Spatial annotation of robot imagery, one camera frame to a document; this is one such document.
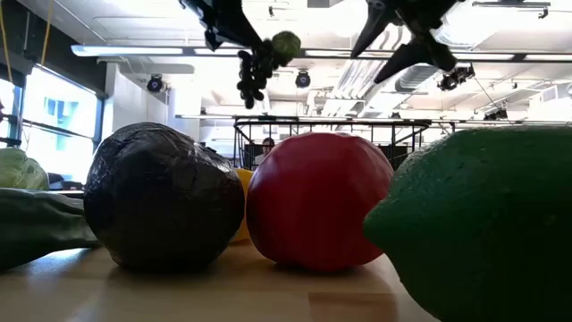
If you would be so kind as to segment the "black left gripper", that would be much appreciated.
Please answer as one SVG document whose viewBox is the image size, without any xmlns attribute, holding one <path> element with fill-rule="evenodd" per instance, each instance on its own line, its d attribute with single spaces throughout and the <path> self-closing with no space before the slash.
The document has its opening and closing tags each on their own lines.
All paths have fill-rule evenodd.
<svg viewBox="0 0 572 322">
<path fill-rule="evenodd" d="M 262 40 L 244 15 L 242 0 L 181 0 L 181 7 L 196 14 L 209 49 L 231 43 L 250 48 L 260 58 L 273 56 L 272 43 Z"/>
</svg>

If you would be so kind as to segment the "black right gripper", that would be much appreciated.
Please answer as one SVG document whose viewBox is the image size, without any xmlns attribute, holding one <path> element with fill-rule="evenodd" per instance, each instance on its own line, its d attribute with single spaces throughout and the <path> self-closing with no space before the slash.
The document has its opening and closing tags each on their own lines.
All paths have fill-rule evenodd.
<svg viewBox="0 0 572 322">
<path fill-rule="evenodd" d="M 447 45 L 440 44 L 431 33 L 442 26 L 442 17 L 458 0 L 366 0 L 366 23 L 350 57 L 357 58 L 393 21 L 393 13 L 406 25 L 412 38 L 401 45 L 374 78 L 379 84 L 415 64 L 429 64 L 450 71 L 457 58 Z"/>
</svg>

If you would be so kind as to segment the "black grape bunch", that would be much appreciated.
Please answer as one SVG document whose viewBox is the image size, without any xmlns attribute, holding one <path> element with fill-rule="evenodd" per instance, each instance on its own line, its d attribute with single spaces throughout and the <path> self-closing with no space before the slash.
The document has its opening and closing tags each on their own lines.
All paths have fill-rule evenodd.
<svg viewBox="0 0 572 322">
<path fill-rule="evenodd" d="M 293 32 L 285 30 L 272 38 L 263 40 L 251 48 L 251 52 L 240 50 L 240 81 L 237 89 L 247 109 L 252 109 L 257 101 L 263 101 L 267 81 L 279 67 L 286 67 L 301 49 L 301 40 Z"/>
</svg>

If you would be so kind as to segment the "yellow lemon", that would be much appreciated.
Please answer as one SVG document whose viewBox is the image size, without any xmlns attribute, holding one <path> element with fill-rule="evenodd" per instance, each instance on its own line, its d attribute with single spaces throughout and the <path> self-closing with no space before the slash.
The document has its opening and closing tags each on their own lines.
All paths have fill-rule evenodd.
<svg viewBox="0 0 572 322">
<path fill-rule="evenodd" d="M 252 171 L 242 169 L 242 168 L 236 168 L 236 173 L 239 176 L 241 184 L 242 184 L 242 189 L 244 192 L 244 200 L 245 200 L 244 203 L 247 203 L 246 199 L 248 198 L 248 187 L 249 187 L 251 178 L 252 178 L 254 173 Z M 245 211 L 246 207 L 243 207 L 243 208 L 244 208 L 243 218 L 242 218 L 242 221 L 240 223 L 240 228 L 236 232 L 234 237 L 232 238 L 231 243 L 243 242 L 243 241 L 247 241 L 250 239 L 249 232 L 248 232 L 248 226 L 247 226 L 247 220 L 246 220 L 246 211 Z"/>
</svg>

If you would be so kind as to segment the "green lime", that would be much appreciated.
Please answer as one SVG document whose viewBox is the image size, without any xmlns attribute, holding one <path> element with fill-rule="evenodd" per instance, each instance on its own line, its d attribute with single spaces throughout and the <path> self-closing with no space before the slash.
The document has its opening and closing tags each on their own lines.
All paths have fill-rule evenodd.
<svg viewBox="0 0 572 322">
<path fill-rule="evenodd" d="M 364 234 L 440 322 L 572 322 L 572 128 L 478 128 L 418 150 Z"/>
</svg>

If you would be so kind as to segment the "light green cabbage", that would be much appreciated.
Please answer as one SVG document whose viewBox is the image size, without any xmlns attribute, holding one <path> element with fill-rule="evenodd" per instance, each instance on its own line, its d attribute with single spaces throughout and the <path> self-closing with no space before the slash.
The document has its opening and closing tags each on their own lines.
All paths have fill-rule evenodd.
<svg viewBox="0 0 572 322">
<path fill-rule="evenodd" d="M 48 191 L 48 174 L 23 150 L 0 148 L 0 188 Z"/>
</svg>

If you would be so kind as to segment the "long ceiling light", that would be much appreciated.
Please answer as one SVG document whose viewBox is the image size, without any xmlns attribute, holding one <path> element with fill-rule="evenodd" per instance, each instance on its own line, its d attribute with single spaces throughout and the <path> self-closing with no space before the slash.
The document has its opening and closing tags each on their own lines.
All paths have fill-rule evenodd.
<svg viewBox="0 0 572 322">
<path fill-rule="evenodd" d="M 180 47 L 114 47 L 114 46 L 71 46 L 77 56 L 123 56 L 123 55 L 182 55 Z"/>
</svg>

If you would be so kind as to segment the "red tomato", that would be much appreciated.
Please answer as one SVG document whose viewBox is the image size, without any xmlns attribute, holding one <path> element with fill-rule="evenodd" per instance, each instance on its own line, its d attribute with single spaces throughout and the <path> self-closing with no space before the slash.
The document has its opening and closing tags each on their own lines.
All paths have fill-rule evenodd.
<svg viewBox="0 0 572 322">
<path fill-rule="evenodd" d="M 366 215 L 388 193 L 393 168 L 359 136 L 309 132 L 277 144 L 248 186 L 247 224 L 273 262 L 318 272 L 382 255 L 363 233 Z"/>
</svg>

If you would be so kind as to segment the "silver ventilation duct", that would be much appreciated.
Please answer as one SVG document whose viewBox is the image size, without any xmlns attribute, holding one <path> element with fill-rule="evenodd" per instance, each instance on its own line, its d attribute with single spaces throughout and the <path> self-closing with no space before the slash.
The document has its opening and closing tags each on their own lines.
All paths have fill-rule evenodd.
<svg viewBox="0 0 572 322">
<path fill-rule="evenodd" d="M 439 71 L 438 68 L 428 64 L 408 67 L 395 81 L 395 90 L 397 92 L 411 93 Z"/>
</svg>

